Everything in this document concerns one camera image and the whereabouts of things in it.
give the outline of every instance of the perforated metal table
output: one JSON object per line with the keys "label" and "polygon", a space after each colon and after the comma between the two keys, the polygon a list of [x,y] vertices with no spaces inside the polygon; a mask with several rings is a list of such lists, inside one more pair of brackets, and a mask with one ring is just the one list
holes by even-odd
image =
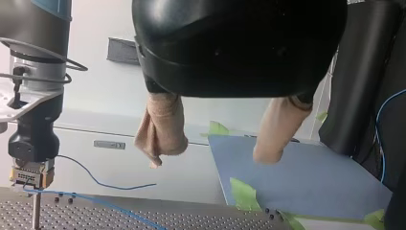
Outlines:
{"label": "perforated metal table", "polygon": [[[154,229],[119,211],[70,196],[42,195],[41,229]],[[278,212],[240,212],[228,206],[139,198],[93,197],[131,210],[167,229],[276,229],[289,230]],[[0,228],[31,229],[33,199],[0,188]]]}

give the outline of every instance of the metal probe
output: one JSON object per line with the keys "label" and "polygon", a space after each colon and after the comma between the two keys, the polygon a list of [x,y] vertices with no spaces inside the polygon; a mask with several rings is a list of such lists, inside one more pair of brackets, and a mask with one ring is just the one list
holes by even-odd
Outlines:
{"label": "metal probe", "polygon": [[34,195],[34,207],[33,207],[33,229],[39,229],[39,215],[41,212],[41,194]]}

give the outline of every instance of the blue cable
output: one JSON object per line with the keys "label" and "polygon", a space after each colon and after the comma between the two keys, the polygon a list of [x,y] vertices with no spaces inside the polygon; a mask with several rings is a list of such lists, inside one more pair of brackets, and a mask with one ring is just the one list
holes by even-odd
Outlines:
{"label": "blue cable", "polygon": [[109,207],[111,209],[116,209],[116,210],[118,210],[118,211],[132,217],[132,218],[135,218],[135,219],[137,219],[137,220],[139,220],[139,221],[141,221],[141,222],[143,222],[145,224],[148,224],[149,226],[154,227],[156,229],[167,230],[165,227],[163,227],[163,226],[161,226],[161,225],[159,225],[159,224],[157,224],[155,222],[152,222],[152,221],[148,220],[147,218],[143,218],[141,216],[133,214],[129,210],[126,210],[124,208],[121,208],[119,206],[116,206],[116,205],[114,205],[112,203],[109,203],[109,202],[101,200],[101,199],[93,198],[93,197],[86,196],[86,195],[79,195],[79,194],[65,193],[65,192],[58,192],[58,191],[40,191],[40,190],[30,190],[30,189],[25,189],[25,188],[23,188],[23,190],[24,190],[24,192],[27,192],[27,193],[56,194],[56,195],[63,194],[63,195],[67,195],[67,196],[76,196],[76,197],[79,197],[79,198],[87,199],[87,200],[90,200],[90,201],[92,201],[94,203],[99,203],[101,205]]}
{"label": "blue cable", "polygon": [[129,187],[129,188],[122,188],[122,187],[116,187],[116,186],[112,186],[112,185],[106,185],[106,184],[100,183],[99,180],[97,180],[97,179],[95,178],[95,176],[93,176],[93,174],[92,174],[86,167],[84,167],[79,161],[75,160],[74,158],[71,158],[71,157],[69,157],[69,156],[64,156],[64,155],[58,155],[57,157],[66,158],[66,159],[68,159],[68,160],[71,160],[71,161],[77,163],[77,164],[80,165],[84,170],[87,171],[87,173],[90,175],[90,177],[92,177],[92,179],[93,179],[98,185],[101,185],[101,186],[103,186],[103,187],[107,187],[107,188],[110,188],[110,189],[117,189],[117,190],[136,190],[136,189],[142,189],[142,188],[145,188],[145,187],[150,187],[150,186],[155,186],[155,185],[156,185],[156,184],[147,184],[147,185],[141,185],[141,186],[135,186],[135,187]]}
{"label": "blue cable", "polygon": [[386,159],[385,159],[385,152],[383,151],[382,143],[381,143],[380,136],[379,136],[379,132],[378,132],[379,117],[380,117],[380,114],[381,114],[381,112],[382,112],[382,109],[385,107],[385,105],[386,105],[388,102],[390,102],[392,99],[394,99],[394,98],[396,98],[396,97],[398,97],[398,96],[400,96],[400,95],[402,95],[402,94],[404,94],[404,93],[406,93],[406,89],[403,89],[403,90],[401,90],[400,92],[397,92],[397,93],[393,94],[390,98],[388,98],[388,99],[385,101],[385,103],[383,103],[383,104],[381,105],[381,107],[379,108],[379,111],[378,111],[378,113],[377,113],[377,115],[376,115],[376,124],[375,124],[376,140],[378,141],[379,149],[380,149],[380,151],[381,151],[381,153],[382,153],[382,154],[381,154],[381,155],[382,155],[382,177],[381,177],[381,183],[383,183],[383,181],[384,181],[384,179],[385,179]]}

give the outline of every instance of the beige robotic finger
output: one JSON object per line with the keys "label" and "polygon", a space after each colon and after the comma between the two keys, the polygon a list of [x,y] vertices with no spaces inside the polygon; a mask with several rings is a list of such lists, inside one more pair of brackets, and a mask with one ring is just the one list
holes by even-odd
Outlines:
{"label": "beige robotic finger", "polygon": [[272,99],[261,120],[254,160],[262,164],[279,162],[284,147],[311,110],[312,104],[301,103],[297,97]]}
{"label": "beige robotic finger", "polygon": [[135,137],[135,145],[151,160],[151,168],[162,165],[160,155],[178,155],[188,147],[180,96],[149,94],[147,111]]}

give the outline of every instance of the blue mat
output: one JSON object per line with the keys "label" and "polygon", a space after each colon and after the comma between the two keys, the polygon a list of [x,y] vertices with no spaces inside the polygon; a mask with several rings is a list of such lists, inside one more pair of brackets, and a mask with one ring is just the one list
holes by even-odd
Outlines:
{"label": "blue mat", "polygon": [[229,205],[230,177],[257,190],[259,205],[296,215],[363,219],[389,204],[392,192],[347,156],[323,146],[290,143],[273,166],[253,161],[255,138],[210,136],[214,161]]}

